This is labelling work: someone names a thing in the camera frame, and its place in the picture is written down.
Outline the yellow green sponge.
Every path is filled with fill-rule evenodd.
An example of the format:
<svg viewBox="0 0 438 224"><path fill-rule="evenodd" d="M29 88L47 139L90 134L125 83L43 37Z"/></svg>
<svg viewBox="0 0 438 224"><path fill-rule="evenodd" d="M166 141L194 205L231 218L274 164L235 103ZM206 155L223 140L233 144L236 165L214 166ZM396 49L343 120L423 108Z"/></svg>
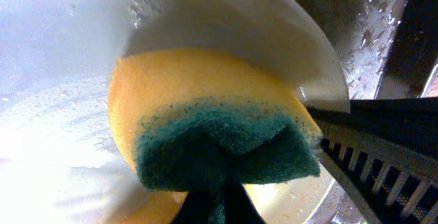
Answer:
<svg viewBox="0 0 438 224"><path fill-rule="evenodd" d="M322 132L269 72L211 49L121 58L108 93L118 150L151 194L117 223L171 223L189 192L317 177Z"/></svg>

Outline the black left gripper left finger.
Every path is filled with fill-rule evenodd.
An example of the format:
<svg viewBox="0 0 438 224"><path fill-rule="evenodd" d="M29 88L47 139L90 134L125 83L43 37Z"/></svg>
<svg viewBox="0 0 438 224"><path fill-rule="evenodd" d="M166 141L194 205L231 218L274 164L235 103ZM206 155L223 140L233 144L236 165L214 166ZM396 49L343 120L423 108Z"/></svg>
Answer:
<svg viewBox="0 0 438 224"><path fill-rule="evenodd" d="M171 224L222 224L222 198L216 192L189 192Z"/></svg>

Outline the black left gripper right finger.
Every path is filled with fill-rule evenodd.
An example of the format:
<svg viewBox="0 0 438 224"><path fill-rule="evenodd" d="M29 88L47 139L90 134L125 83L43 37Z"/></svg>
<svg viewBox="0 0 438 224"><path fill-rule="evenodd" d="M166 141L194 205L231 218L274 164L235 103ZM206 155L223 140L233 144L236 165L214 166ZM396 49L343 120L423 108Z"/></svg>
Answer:
<svg viewBox="0 0 438 224"><path fill-rule="evenodd" d="M226 224L266 224L241 184L224 186Z"/></svg>

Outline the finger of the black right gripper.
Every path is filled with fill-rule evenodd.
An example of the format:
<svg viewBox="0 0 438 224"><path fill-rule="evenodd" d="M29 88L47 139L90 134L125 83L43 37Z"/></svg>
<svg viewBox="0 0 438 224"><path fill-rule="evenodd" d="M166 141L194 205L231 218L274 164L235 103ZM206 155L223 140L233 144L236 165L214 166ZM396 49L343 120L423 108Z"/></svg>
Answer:
<svg viewBox="0 0 438 224"><path fill-rule="evenodd" d="M309 113L324 134L322 165L368 223L437 222L437 98Z"/></svg>

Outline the pale green plate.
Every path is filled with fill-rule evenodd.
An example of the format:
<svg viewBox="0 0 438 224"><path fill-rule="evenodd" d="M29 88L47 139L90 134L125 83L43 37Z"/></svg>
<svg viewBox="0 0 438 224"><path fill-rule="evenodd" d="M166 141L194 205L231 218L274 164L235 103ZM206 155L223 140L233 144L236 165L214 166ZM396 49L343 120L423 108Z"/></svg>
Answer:
<svg viewBox="0 0 438 224"><path fill-rule="evenodd" d="M1 222L105 223L148 202L112 138L122 55L229 51L304 105L348 112L339 60L294 0L1 0Z"/></svg>

